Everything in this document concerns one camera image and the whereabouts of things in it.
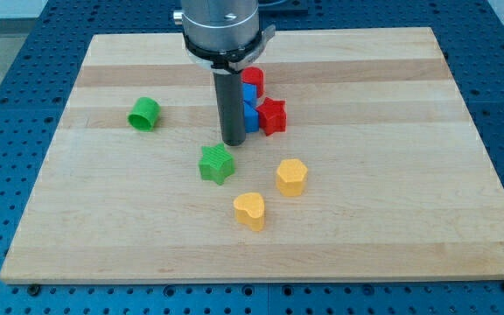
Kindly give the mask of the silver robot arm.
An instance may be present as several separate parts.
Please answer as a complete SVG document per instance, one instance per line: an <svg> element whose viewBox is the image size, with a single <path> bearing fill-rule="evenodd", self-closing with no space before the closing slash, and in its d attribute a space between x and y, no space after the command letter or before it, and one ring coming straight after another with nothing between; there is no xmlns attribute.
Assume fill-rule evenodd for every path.
<svg viewBox="0 0 504 315"><path fill-rule="evenodd" d="M192 62L215 74L250 67L276 34L273 24L260 26L257 0L182 0L172 18Z"/></svg>

